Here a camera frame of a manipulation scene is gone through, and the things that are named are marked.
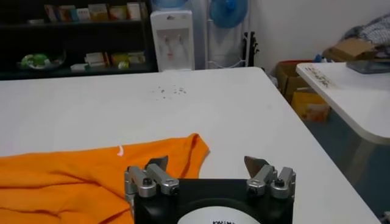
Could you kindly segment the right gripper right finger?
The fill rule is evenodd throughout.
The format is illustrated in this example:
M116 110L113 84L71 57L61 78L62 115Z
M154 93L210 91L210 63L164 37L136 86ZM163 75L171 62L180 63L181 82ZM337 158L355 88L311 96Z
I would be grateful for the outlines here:
M250 175L246 181L250 197L261 197L267 192L278 200L295 197L296 173L292 168L283 167L278 172L265 159L251 156L245 156L244 163Z

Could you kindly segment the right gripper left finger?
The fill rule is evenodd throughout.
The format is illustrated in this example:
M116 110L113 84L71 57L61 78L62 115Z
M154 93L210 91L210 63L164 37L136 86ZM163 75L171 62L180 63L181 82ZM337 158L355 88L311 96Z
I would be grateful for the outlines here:
M124 172L126 198L138 195L151 198L157 194L176 196L180 193L179 180L166 173L168 156L152 158L143 169L129 166Z

